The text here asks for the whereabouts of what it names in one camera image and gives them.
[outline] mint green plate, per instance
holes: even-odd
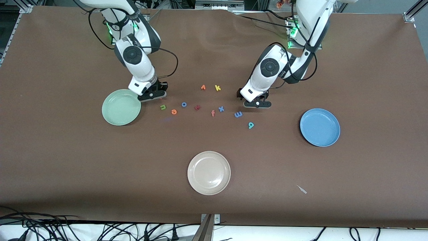
[[[141,110],[137,94],[130,90],[116,90],[105,99],[102,113],[104,119],[115,126],[131,123]]]

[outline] brown tabletop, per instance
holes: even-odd
[[[267,45],[286,43],[284,29],[222,10],[162,10],[151,24],[179,57],[164,79],[168,97],[116,127],[101,105],[131,74],[81,12],[23,15],[0,68],[0,204],[90,220],[193,223],[217,213],[228,224],[428,227],[428,65],[401,15],[333,14],[314,77],[272,90],[270,109],[246,109],[235,93]],[[92,22],[108,42],[101,14]],[[150,59],[159,75],[175,66],[165,52]],[[302,137],[311,108],[339,120],[334,145]],[[232,170],[214,196],[187,181],[190,160],[207,150]]]

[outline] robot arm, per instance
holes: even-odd
[[[269,96],[269,88],[277,77],[289,84],[298,83],[303,79],[330,26],[328,18],[333,12],[335,1],[296,1],[299,17],[296,23],[300,31],[296,31],[296,34],[290,37],[303,46],[303,53],[301,57],[296,57],[287,52],[280,43],[268,46],[257,60],[247,84],[237,92],[237,97],[246,100],[244,107],[269,108],[271,103],[266,101],[266,98]],[[343,2],[353,3],[356,1],[358,0]]]
[[[161,39],[159,34],[141,15],[132,0],[81,0],[82,3],[101,9],[116,41],[114,52],[132,74],[128,88],[139,95],[141,102],[166,96],[168,84],[160,83],[148,54],[156,52]]]

